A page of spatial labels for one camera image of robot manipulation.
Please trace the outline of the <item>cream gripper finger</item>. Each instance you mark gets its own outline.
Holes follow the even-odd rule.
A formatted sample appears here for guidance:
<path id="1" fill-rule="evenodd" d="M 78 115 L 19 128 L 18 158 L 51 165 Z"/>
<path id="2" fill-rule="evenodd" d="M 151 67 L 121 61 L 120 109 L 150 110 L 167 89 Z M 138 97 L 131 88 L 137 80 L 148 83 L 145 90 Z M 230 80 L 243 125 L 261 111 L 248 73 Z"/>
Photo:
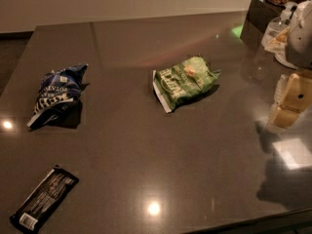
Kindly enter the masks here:
<path id="1" fill-rule="evenodd" d="M 274 101 L 280 103 L 282 101 L 283 95 L 285 93 L 285 89 L 288 85 L 290 77 L 288 75 L 282 74 L 279 81 L 277 82 Z"/>
<path id="2" fill-rule="evenodd" d="M 282 101 L 273 102 L 268 123 L 287 129 L 291 127 L 312 104 L 312 72 L 294 72 L 291 74 Z"/>

